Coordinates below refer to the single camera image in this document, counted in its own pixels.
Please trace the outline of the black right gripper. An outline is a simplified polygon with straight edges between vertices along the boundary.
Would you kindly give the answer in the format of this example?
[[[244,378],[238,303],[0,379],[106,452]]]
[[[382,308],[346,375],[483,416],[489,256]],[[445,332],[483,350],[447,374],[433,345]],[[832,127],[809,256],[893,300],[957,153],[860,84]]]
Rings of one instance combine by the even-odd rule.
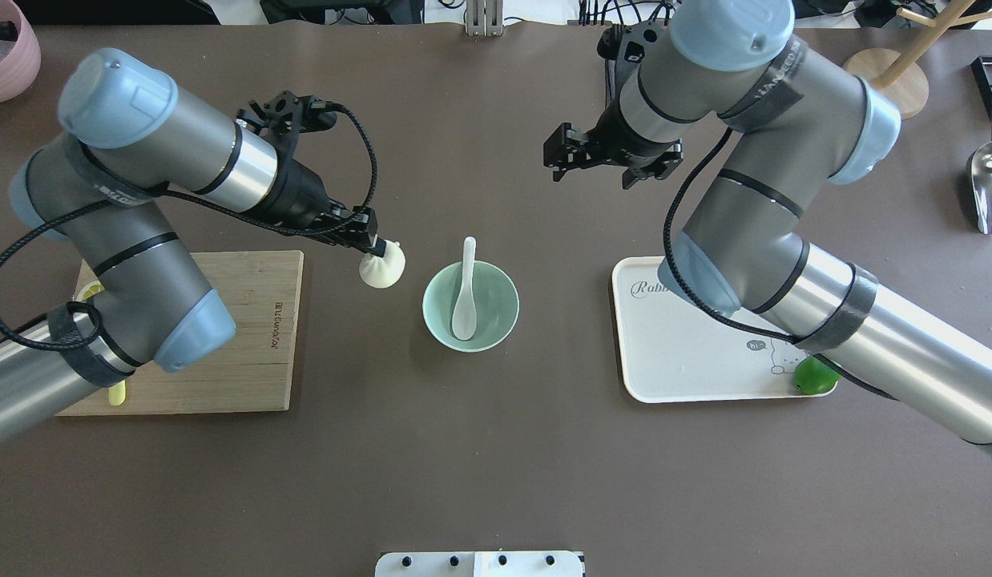
[[[665,180],[684,160],[680,141],[640,146],[639,152],[629,152],[621,143],[604,143],[593,131],[581,131],[570,122],[559,124],[542,146],[542,163],[552,170],[558,182],[572,169],[621,167],[622,189],[631,189],[640,180]]]

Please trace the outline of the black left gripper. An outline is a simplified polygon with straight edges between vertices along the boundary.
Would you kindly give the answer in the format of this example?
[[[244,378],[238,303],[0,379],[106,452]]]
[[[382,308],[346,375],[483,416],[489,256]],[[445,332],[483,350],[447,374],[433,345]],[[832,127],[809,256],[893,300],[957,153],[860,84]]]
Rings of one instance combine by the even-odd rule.
[[[370,207],[373,194],[371,185],[363,204],[347,208],[328,197],[323,180],[312,169],[287,160],[280,165],[275,183],[265,196],[265,223],[286,228],[290,235],[383,258],[386,240],[377,234],[377,218]]]

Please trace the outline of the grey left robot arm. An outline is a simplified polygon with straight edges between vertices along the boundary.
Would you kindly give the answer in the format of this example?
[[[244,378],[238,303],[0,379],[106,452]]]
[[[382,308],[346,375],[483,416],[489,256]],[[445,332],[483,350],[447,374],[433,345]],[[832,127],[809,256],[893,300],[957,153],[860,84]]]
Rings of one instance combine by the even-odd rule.
[[[0,317],[0,445],[153,362],[195,364],[236,335],[236,323],[156,201],[174,197],[281,235],[364,253],[376,289],[405,270],[397,241],[377,230],[378,164],[357,207],[331,200],[295,157],[302,135],[327,131],[342,103],[282,91],[229,117],[167,73],[121,49],[82,60],[58,103],[63,132],[16,172],[9,197],[30,228],[0,270],[48,233],[69,240],[102,291],[20,329]]]

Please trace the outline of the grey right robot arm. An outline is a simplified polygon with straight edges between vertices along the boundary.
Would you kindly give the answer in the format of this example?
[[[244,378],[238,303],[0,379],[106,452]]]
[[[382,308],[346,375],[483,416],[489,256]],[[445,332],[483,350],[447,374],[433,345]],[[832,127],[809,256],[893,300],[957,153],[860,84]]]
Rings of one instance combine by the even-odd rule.
[[[684,1],[595,127],[568,122],[543,145],[560,180],[613,165],[622,187],[666,178],[673,147],[716,115],[740,138],[678,234],[683,181],[665,216],[660,280],[710,318],[746,309],[852,383],[901,401],[992,460],[992,350],[854,263],[796,234],[825,184],[870,173],[901,116],[866,80],[793,33],[789,1]]]

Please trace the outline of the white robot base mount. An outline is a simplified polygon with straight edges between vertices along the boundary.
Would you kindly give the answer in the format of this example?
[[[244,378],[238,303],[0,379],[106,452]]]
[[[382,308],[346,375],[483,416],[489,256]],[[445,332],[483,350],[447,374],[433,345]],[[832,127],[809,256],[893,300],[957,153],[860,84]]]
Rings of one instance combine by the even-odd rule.
[[[417,551],[380,556],[375,576],[585,576],[584,554],[553,551]]]

